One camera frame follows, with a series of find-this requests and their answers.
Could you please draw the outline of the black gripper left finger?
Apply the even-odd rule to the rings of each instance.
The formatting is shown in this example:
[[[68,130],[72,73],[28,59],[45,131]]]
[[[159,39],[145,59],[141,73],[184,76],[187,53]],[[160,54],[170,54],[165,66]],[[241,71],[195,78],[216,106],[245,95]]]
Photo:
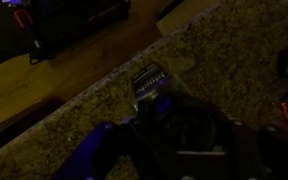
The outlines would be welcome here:
[[[138,176],[141,165],[138,127],[132,123],[98,124],[76,147],[52,180],[104,180],[121,156],[129,156]]]

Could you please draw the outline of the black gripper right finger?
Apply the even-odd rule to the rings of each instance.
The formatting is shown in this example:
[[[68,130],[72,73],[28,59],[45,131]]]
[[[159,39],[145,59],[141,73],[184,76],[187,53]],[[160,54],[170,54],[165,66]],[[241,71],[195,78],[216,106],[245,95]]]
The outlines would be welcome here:
[[[253,180],[288,180],[288,131],[266,125],[251,130],[255,141]]]

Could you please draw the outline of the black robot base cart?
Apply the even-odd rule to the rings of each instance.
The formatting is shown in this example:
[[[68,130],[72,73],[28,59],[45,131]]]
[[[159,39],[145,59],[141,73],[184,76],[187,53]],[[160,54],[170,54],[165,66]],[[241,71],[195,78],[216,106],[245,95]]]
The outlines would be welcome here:
[[[0,64],[27,54],[35,65],[129,17],[131,0],[0,0]]]

